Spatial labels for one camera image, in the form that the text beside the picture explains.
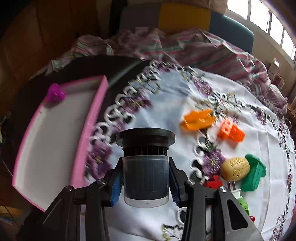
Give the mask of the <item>black lidded clear jar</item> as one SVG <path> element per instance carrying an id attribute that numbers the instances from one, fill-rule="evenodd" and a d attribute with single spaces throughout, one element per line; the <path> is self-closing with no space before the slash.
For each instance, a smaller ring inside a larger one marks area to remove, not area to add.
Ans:
<path id="1" fill-rule="evenodd" d="M 137 208 L 155 208 L 169 201 L 169 146 L 175 134 L 162 128 L 131 128 L 116 135 L 124 157 L 125 203 Z"/>

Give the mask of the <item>red puzzle piece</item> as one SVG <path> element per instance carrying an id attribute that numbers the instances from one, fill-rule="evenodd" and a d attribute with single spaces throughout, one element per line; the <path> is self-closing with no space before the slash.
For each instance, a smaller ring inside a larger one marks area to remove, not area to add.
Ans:
<path id="1" fill-rule="evenodd" d="M 206 181 L 203 186 L 211 189 L 218 189 L 223 185 L 218 175 L 213 175 L 208 181 Z"/>

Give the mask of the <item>yellow carved egg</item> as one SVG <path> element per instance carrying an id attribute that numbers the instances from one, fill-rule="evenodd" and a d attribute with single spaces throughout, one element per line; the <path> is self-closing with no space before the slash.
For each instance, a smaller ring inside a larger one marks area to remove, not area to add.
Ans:
<path id="1" fill-rule="evenodd" d="M 226 181 L 239 181 L 245 178 L 249 171 L 250 164 L 247 159 L 234 157 L 222 164 L 220 174 Z"/>

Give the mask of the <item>light green plug device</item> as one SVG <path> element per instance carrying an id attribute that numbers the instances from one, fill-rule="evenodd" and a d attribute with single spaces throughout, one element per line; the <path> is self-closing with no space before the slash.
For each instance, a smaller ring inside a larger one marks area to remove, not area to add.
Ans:
<path id="1" fill-rule="evenodd" d="M 241 189 L 236 187 L 234 181 L 228 183 L 228 189 L 232 193 L 232 195 L 236 198 L 240 206 L 245 210 L 245 212 L 249 215 L 249 207 L 248 203 L 243 199 L 241 195 Z"/>

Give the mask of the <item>orange plastic bracket toy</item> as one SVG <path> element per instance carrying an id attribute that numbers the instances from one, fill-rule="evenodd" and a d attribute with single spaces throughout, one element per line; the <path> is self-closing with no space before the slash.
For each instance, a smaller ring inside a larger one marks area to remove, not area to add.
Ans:
<path id="1" fill-rule="evenodd" d="M 215 121 L 216 117 L 212 115 L 212 109 L 193 110 L 184 116 L 180 126 L 189 131 L 199 131 L 210 127 Z"/>

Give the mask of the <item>orange cube block cluster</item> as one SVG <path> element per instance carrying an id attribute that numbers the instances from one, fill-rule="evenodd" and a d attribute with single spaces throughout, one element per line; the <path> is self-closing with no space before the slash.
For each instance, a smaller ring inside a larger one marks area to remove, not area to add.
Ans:
<path id="1" fill-rule="evenodd" d="M 240 143 L 244 140 L 245 133 L 231 120 L 226 118 L 222 121 L 222 125 L 220 126 L 217 136 L 223 140 L 232 140 L 236 143 Z"/>

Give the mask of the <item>pink shallow cardboard box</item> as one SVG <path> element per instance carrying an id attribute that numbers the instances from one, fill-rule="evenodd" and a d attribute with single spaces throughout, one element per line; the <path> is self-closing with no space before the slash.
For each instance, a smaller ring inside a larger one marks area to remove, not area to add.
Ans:
<path id="1" fill-rule="evenodd" d="M 45 211 L 67 185 L 85 186 L 90 137 L 108 89 L 103 75 L 63 84 L 65 99 L 54 106 L 42 101 L 18 150 L 13 187 Z"/>

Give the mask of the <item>dark green plastic spool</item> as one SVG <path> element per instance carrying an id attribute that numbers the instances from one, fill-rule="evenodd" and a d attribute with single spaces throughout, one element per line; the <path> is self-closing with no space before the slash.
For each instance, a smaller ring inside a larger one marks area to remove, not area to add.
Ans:
<path id="1" fill-rule="evenodd" d="M 252 154 L 246 154 L 245 158 L 249 162 L 250 170 L 246 177 L 242 180 L 240 189 L 243 192 L 249 192 L 256 190 L 259 186 L 261 178 L 266 176 L 266 166 L 258 157 Z"/>

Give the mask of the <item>magenta round perforated toy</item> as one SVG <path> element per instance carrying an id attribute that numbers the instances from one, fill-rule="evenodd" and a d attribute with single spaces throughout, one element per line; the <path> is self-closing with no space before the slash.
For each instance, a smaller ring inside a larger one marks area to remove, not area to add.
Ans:
<path id="1" fill-rule="evenodd" d="M 56 83 L 53 83 L 50 85 L 47 95 L 46 95 L 46 100 L 49 103 L 58 103 L 62 102 L 66 97 L 66 92 L 64 92 L 60 86 Z"/>

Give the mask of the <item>red metallic cylinder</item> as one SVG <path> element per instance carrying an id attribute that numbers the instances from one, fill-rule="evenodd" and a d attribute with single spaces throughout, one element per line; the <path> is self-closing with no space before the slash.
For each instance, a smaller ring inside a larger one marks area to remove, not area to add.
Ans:
<path id="1" fill-rule="evenodd" d="M 255 217 L 254 216 L 249 216 L 252 222 L 255 222 Z"/>

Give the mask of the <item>white embroidered floral tablecloth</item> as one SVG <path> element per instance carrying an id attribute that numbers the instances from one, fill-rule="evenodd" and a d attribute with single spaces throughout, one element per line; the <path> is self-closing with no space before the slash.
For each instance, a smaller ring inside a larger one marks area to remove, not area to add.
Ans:
<path id="1" fill-rule="evenodd" d="M 193 110 L 212 109 L 215 123 L 199 131 L 180 126 Z M 222 121 L 245 133 L 242 142 L 219 138 Z M 117 133 L 130 128 L 163 128 L 176 136 L 169 149 L 178 168 L 205 183 L 227 159 L 258 157 L 266 166 L 254 191 L 241 195 L 264 240 L 281 240 L 295 210 L 295 144 L 283 117 L 247 88 L 189 66 L 152 61 L 138 75 L 110 83 L 95 123 L 84 171 L 85 185 L 102 178 L 123 155 Z"/>

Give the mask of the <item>striped pink green cloth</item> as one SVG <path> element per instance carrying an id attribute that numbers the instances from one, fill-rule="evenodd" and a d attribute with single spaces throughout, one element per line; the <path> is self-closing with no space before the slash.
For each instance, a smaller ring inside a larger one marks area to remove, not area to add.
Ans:
<path id="1" fill-rule="evenodd" d="M 106 40 L 83 35 L 69 51 L 51 60 L 34 75 L 58 72 L 76 58 L 97 55 L 128 56 L 199 68 L 243 85 L 274 113 L 287 112 L 286 99 L 271 83 L 261 61 L 199 28 L 168 35 L 157 28 L 137 27 L 134 30 L 122 30 Z"/>

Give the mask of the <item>white small carton box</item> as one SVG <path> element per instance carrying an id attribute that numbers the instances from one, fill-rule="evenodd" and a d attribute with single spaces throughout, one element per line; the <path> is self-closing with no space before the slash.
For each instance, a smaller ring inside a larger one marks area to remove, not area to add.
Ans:
<path id="1" fill-rule="evenodd" d="M 271 83 L 275 85 L 279 90 L 282 90 L 285 85 L 285 81 L 280 76 L 279 69 L 280 63 L 274 58 L 268 68 L 268 76 L 271 80 Z"/>

